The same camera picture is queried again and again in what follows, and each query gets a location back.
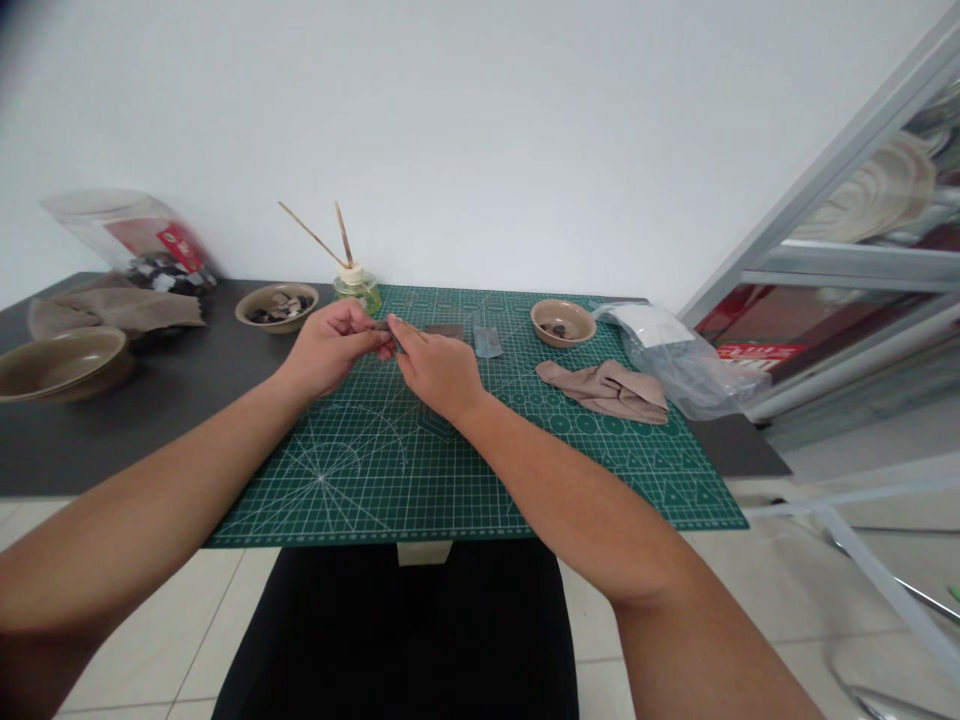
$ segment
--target black pants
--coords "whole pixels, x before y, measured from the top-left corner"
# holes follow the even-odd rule
[[[217,700],[229,718],[577,718],[557,561],[539,540],[277,558]]]

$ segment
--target plastic bag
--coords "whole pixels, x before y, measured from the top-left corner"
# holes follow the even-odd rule
[[[657,378],[690,420],[738,413],[741,403],[770,387],[769,373],[724,362],[710,343],[656,305],[607,303],[593,317],[620,326],[630,362]]]

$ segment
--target small bowl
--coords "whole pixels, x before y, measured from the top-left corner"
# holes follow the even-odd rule
[[[296,297],[297,295],[306,295],[313,299],[313,303],[305,311],[295,318],[287,318],[275,323],[255,323],[247,316],[254,310],[270,310],[276,303],[273,302],[275,293],[282,292],[284,295]],[[310,315],[320,304],[320,293],[312,286],[304,283],[277,283],[276,285],[267,285],[243,298],[237,303],[237,309],[234,311],[237,320],[244,325],[251,325],[261,330],[266,330],[274,335],[283,335],[288,332],[296,332],[303,327],[307,316]]]
[[[530,310],[530,319],[537,337],[551,347],[573,347],[597,334],[597,322],[593,316],[579,305],[566,300],[541,300]],[[541,325],[564,325],[567,328],[567,337],[548,333]]]
[[[84,400],[129,377],[133,355],[123,330],[77,328],[0,357],[0,403]]]

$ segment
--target beige cloth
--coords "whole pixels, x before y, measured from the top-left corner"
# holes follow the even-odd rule
[[[667,398],[660,381],[627,370],[616,360],[576,372],[548,361],[537,365],[537,375],[588,410],[648,425],[667,423]]]
[[[27,327],[35,340],[96,325],[120,328],[132,339],[158,328],[206,323],[197,298],[141,290],[114,273],[61,295],[36,299],[27,314]]]

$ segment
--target wooden reed stick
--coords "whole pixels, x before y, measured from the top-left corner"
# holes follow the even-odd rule
[[[343,260],[341,260],[340,258],[338,258],[336,255],[333,254],[333,250],[331,250],[330,248],[328,248],[326,245],[323,244],[323,240],[321,240],[320,238],[318,238],[318,237],[314,234],[313,230],[311,230],[311,229],[308,228],[306,225],[304,225],[304,224],[303,224],[303,221],[302,221],[300,218],[298,218],[296,215],[293,214],[293,210],[291,210],[290,208],[288,208],[286,205],[283,204],[283,200],[277,200],[277,202],[280,203],[280,207],[282,207],[284,210],[287,211],[287,214],[288,214],[290,217],[292,217],[294,220],[297,221],[297,224],[300,225],[300,227],[302,227],[304,230],[306,230],[308,233],[310,233],[310,237],[312,237],[314,240],[316,240],[318,243],[320,243],[320,247],[322,247],[324,250],[326,250],[328,253],[330,253],[330,257],[332,257],[334,260],[336,260],[338,263],[340,263],[340,265],[342,265],[343,267],[350,267],[350,265],[353,264],[353,263],[351,262],[350,265],[345,265],[344,262],[343,262]]]
[[[343,215],[340,214],[340,203],[333,201],[337,208],[337,222],[340,223],[340,235],[343,238],[343,249],[347,251],[347,267],[353,267],[353,254],[350,252],[350,241],[347,240],[347,229],[343,226]]]

